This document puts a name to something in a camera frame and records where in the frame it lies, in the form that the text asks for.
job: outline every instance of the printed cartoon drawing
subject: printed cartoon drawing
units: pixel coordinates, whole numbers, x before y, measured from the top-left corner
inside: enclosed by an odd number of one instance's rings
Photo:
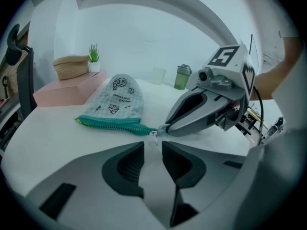
[[[97,112],[100,108],[101,108],[101,106],[97,107],[95,112]]]
[[[119,106],[118,105],[110,105],[109,110],[110,110],[111,114],[115,114],[119,110]]]
[[[113,82],[113,90],[116,90],[119,87],[125,87],[127,81],[125,78],[116,78]]]

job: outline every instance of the white sleeve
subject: white sleeve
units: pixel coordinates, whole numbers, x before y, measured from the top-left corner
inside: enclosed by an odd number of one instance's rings
[[[306,76],[307,55],[304,47],[300,59],[272,94],[287,122],[287,129],[307,128]]]

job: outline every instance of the person's arm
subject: person's arm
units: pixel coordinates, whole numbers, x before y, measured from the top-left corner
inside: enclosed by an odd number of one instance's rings
[[[284,43],[284,60],[279,63],[273,70],[256,76],[254,85],[259,90],[263,100],[270,100],[272,93],[281,84],[288,75],[295,63],[301,56],[303,45],[299,37],[289,37],[283,39]],[[258,97],[253,91],[251,101],[257,101]]]

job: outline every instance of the robotic arm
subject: robotic arm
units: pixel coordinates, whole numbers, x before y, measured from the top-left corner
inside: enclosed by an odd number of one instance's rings
[[[198,71],[195,88],[184,93],[172,107],[166,132],[180,137],[217,124],[227,131],[240,122],[248,108],[255,71],[245,45],[221,47]],[[230,107],[240,101],[240,108]]]

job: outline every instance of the white table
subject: white table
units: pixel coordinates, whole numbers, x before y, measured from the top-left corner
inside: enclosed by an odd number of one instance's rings
[[[184,92],[166,85],[137,82],[144,97],[142,123],[148,127],[164,124],[170,108]],[[78,124],[74,119],[86,106],[36,108],[25,119],[9,142],[1,164],[13,190],[26,196],[39,182],[73,159],[148,140],[148,137],[137,137],[128,132],[93,129]],[[248,140],[235,127],[224,132],[213,126],[197,134],[165,140],[243,156],[247,155],[249,148]]]

